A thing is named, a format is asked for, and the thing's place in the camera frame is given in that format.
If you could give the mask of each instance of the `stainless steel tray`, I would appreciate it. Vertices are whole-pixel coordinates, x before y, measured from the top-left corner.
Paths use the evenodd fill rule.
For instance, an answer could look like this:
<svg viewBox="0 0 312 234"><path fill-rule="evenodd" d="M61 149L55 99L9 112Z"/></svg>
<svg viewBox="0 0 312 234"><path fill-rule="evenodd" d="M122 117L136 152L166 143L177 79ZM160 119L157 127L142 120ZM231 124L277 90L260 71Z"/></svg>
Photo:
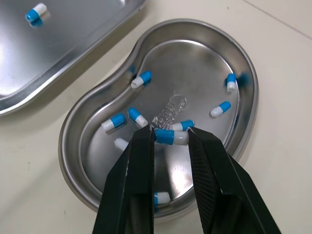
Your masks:
<svg viewBox="0 0 312 234"><path fill-rule="evenodd" d="M38 2L0 0L0 115L16 110L74 67L146 0L45 0L50 15L32 27Z"/></svg>
<svg viewBox="0 0 312 234"><path fill-rule="evenodd" d="M152 71L152 82L133 90L135 74ZM239 75L239 91L227 93L227 75ZM223 101L232 107L219 118L209 112ZM89 207L98 208L105 179L121 155L114 140L130 140L138 130L133 121L106 134L101 123L113 114L136 107L150 124L164 128L186 119L212 132L239 160L253 129L258 82L244 50L226 33L190 19L163 22L148 30L125 63L83 96L68 114L59 139L59 161L72 191ZM156 145L155 190L172 201L157 208L157 220L168 220L195 207L187 146Z"/></svg>

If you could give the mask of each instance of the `white capsule half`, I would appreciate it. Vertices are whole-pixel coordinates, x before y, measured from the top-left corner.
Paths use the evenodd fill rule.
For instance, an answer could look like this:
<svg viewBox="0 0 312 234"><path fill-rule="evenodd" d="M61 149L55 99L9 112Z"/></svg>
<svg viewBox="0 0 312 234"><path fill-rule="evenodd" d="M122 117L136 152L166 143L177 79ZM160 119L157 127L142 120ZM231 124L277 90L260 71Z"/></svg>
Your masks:
<svg viewBox="0 0 312 234"><path fill-rule="evenodd" d="M104 123L101 124L104 131L108 132L109 130L112 130L115 126L114 123L108 119Z"/></svg>
<svg viewBox="0 0 312 234"><path fill-rule="evenodd" d="M125 151L125 149L127 148L129 142L125 141L124 139L122 138L117 138L115 141L115 146L118 148L118 149L121 149L123 152Z"/></svg>
<svg viewBox="0 0 312 234"><path fill-rule="evenodd" d="M148 121L146 120L146 118L143 117L143 115L139 115L136 118L136 123L144 128L148 124Z"/></svg>
<svg viewBox="0 0 312 234"><path fill-rule="evenodd" d="M170 196L167 192L160 192L154 194L154 204L165 204L170 202Z"/></svg>
<svg viewBox="0 0 312 234"><path fill-rule="evenodd" d="M228 82L226 91L230 93L233 92L235 89L236 89L235 82L233 81Z"/></svg>

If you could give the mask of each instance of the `blue and white capsule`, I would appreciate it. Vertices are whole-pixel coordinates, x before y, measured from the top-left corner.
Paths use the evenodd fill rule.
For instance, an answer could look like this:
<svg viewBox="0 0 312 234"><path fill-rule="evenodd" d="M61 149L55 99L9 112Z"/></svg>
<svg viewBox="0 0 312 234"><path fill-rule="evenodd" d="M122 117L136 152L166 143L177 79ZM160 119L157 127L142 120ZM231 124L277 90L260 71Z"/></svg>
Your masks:
<svg viewBox="0 0 312 234"><path fill-rule="evenodd" d="M146 84L152 79L152 73L150 71L143 72L141 75L137 76L132 82L131 87L137 89L143 84Z"/></svg>
<svg viewBox="0 0 312 234"><path fill-rule="evenodd" d="M227 77L227 92L232 92L236 89L236 75L234 73L230 73Z"/></svg>
<svg viewBox="0 0 312 234"><path fill-rule="evenodd" d="M230 107L231 107L231 104L228 101L225 101L225 102L221 103L220 105L218 105L217 107L215 107L212 111L210 111L210 116L212 118L219 117L224 112L229 110Z"/></svg>
<svg viewBox="0 0 312 234"><path fill-rule="evenodd" d="M188 128L194 127L194 124L193 120L186 120L180 123L171 124L169 129L174 131L186 131Z"/></svg>
<svg viewBox="0 0 312 234"><path fill-rule="evenodd" d="M120 125L124 124L125 121L126 118L123 114L117 114L102 123L102 127L104 131L108 132L109 130L112 130L113 128L119 127Z"/></svg>
<svg viewBox="0 0 312 234"><path fill-rule="evenodd" d="M141 115L141 113L134 107L130 108L128 110L129 117L136 122L140 127L145 127L148 122L147 120Z"/></svg>
<svg viewBox="0 0 312 234"><path fill-rule="evenodd" d="M46 11L47 6L43 3L39 3L25 15L25 18L31 23L37 20Z"/></svg>
<svg viewBox="0 0 312 234"><path fill-rule="evenodd" d="M167 145L188 145L189 135L187 132L167 129L155 129L156 142Z"/></svg>
<svg viewBox="0 0 312 234"><path fill-rule="evenodd" d="M167 192L154 194L154 205L166 204L170 202L170 196Z"/></svg>

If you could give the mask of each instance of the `capsule held by tweezers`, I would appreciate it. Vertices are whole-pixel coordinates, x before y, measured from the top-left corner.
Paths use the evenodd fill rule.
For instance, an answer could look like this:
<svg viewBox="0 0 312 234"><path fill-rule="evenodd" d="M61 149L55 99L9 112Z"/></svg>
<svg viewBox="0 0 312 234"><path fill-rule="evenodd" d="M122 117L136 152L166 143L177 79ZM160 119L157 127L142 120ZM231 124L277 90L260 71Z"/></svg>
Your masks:
<svg viewBox="0 0 312 234"><path fill-rule="evenodd" d="M126 118L123 114L117 114L111 117L110 119L108 119L107 121L105 121L104 123L102 123L102 127L104 131L107 132L109 130L112 130L113 128L116 128L122 125L125 121L126 121Z"/></svg>
<svg viewBox="0 0 312 234"><path fill-rule="evenodd" d="M231 107L231 104L228 101L225 101L225 102L221 103L220 105L218 105L217 107L215 107L212 111L210 111L210 116L212 118L219 117L224 112L229 110L230 107Z"/></svg>
<svg viewBox="0 0 312 234"><path fill-rule="evenodd" d="M137 76L132 82L131 87L137 89L143 84L149 82L152 78L152 73L150 71L143 72L141 75Z"/></svg>
<svg viewBox="0 0 312 234"><path fill-rule="evenodd" d="M187 145L189 143L189 135L187 132L155 129L155 137L156 142L167 145Z"/></svg>
<svg viewBox="0 0 312 234"><path fill-rule="evenodd" d="M118 148L124 152L125 149L127 148L128 144L129 144L129 142L125 141L122 138L116 138L116 140L114 140L114 144L115 144L116 148Z"/></svg>
<svg viewBox="0 0 312 234"><path fill-rule="evenodd" d="M154 194L154 205L165 204L170 202L170 196L167 192L159 192Z"/></svg>

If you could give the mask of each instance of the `metal tray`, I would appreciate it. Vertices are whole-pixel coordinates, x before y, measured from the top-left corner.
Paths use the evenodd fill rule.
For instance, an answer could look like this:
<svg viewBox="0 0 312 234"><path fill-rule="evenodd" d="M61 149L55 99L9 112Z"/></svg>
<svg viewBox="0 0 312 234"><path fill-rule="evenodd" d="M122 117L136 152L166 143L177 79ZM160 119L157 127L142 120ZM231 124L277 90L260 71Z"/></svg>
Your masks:
<svg viewBox="0 0 312 234"><path fill-rule="evenodd" d="M133 90L135 74L152 71L152 82ZM227 93L225 79L239 75L239 91ZM210 110L223 101L232 107L212 119ZM101 123L136 107L158 128L186 119L212 132L239 160L253 129L258 82L244 50L214 26L190 19L163 22L138 40L125 63L104 83L84 95L68 114L59 139L59 161L72 191L97 210L105 179L121 155L114 140L130 140L138 126L131 120L106 134ZM156 145L155 191L172 201L158 206L157 220L168 220L196 207L187 146Z"/></svg>
<svg viewBox="0 0 312 234"><path fill-rule="evenodd" d="M48 19L25 14L38 2L0 0L0 115L16 110L73 68L146 0L45 0Z"/></svg>

